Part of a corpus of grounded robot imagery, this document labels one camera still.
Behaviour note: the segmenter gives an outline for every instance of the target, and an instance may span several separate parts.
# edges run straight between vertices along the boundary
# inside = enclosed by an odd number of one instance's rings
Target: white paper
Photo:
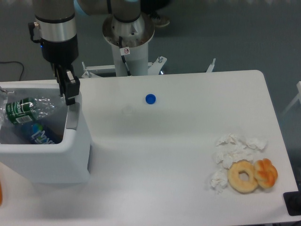
[[[225,136],[222,136],[216,142],[215,145],[219,146],[219,145],[224,145],[224,144],[229,144],[229,143],[234,144],[234,145],[239,145],[243,149],[245,149],[246,147],[249,147],[254,150],[263,151],[266,148],[268,141],[266,139],[259,139],[259,138],[255,138],[255,137],[246,138],[241,135],[229,133]]]
[[[216,171],[211,177],[210,185],[217,191],[217,193],[221,193],[228,185],[227,171],[224,169]]]
[[[216,164],[222,165],[223,169],[216,171],[210,181],[217,193],[221,193],[228,184],[227,170],[234,162],[241,160],[253,161],[253,154],[256,150],[264,151],[267,147],[267,140],[259,138],[246,138],[237,134],[222,136],[216,146],[223,146],[223,150],[214,153],[213,158]]]

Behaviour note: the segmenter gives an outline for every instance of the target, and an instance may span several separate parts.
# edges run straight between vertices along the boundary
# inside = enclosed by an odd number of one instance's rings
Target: blue bottle cap
[[[146,95],[145,100],[149,105],[152,105],[153,103],[156,102],[156,96],[150,93]]]

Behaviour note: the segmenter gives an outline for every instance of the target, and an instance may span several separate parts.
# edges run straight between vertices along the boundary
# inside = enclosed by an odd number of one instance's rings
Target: sticker
[[[130,54],[130,48],[129,47],[121,48],[120,53],[121,53],[122,56],[129,55]]]

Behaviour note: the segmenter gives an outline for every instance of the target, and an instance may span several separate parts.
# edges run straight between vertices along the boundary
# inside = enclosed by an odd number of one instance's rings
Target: shoe
[[[170,24],[167,16],[159,15],[157,12],[149,14],[149,18],[153,21],[155,27],[165,27]]]

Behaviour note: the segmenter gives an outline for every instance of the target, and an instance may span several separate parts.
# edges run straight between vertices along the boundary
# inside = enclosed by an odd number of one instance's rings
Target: green bottle label
[[[31,97],[6,104],[8,119],[15,125],[34,121],[34,108],[36,104],[36,100]]]

